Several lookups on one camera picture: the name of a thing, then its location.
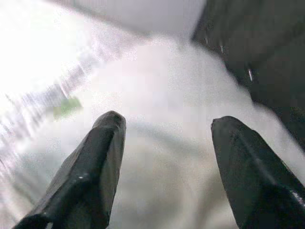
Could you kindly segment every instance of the dark wall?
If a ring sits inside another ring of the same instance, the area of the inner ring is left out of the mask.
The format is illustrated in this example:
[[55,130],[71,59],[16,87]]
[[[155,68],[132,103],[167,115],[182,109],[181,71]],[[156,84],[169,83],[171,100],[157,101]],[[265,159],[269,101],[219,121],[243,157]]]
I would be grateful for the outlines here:
[[193,40],[218,53],[305,150],[304,12],[304,0],[208,0]]

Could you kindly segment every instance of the gray wall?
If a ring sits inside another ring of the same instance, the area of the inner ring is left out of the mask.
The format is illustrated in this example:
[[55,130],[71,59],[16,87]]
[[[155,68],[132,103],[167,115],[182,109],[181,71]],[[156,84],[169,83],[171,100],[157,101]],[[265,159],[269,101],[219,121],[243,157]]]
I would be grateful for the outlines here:
[[73,2],[78,7],[98,13],[132,29],[189,39],[206,0],[74,0]]

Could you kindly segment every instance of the green object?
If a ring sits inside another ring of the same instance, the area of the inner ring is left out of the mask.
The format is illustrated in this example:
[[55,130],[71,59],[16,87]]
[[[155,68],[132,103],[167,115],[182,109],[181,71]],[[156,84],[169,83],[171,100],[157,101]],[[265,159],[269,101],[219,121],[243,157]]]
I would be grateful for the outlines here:
[[54,118],[59,118],[62,116],[68,116],[73,111],[81,109],[81,103],[78,98],[73,97],[65,99],[61,102],[60,106],[57,106],[53,109]]

